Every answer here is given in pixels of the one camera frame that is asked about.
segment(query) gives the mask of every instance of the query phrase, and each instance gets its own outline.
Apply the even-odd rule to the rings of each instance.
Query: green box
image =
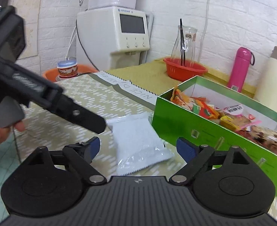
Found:
[[[252,115],[258,117],[262,124],[277,131],[277,113],[261,105],[259,102],[214,83],[203,77],[193,77],[178,86],[178,89],[189,96],[207,97],[214,102],[233,105],[241,103]],[[261,169],[269,176],[276,187],[277,195],[277,155],[249,141],[248,139],[215,124],[191,111],[170,101],[173,89],[161,94],[156,101],[152,126],[160,138],[176,145],[179,137],[184,137],[196,145],[208,144],[218,150],[228,150],[232,145],[240,146]],[[207,96],[198,95],[207,92]]]

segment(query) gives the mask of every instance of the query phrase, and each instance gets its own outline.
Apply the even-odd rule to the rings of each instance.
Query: pink water bottle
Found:
[[[227,84],[228,88],[241,92],[247,71],[249,69],[249,64],[255,64],[255,57],[253,53],[244,47],[240,47],[237,50],[234,67],[232,69],[229,83]]]

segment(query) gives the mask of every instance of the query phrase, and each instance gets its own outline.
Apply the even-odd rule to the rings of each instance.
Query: white thermos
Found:
[[[277,47],[267,61],[254,99],[277,112]]]

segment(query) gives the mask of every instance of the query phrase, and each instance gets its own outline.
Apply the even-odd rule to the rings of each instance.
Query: black handle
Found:
[[[252,56],[253,56],[253,58],[254,58],[253,63],[252,63],[252,59],[251,59],[250,64],[251,64],[251,66],[254,66],[254,64],[255,64],[255,56],[254,56],[254,54],[253,54],[253,52],[252,52],[252,51],[250,51],[250,52],[251,52],[251,54],[252,54]]]

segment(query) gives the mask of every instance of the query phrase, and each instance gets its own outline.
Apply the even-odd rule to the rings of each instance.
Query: blue lid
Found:
[[[76,62],[77,61],[75,59],[61,61],[61,62],[58,63],[57,67],[59,67],[59,68],[67,68],[67,67],[75,65]]]

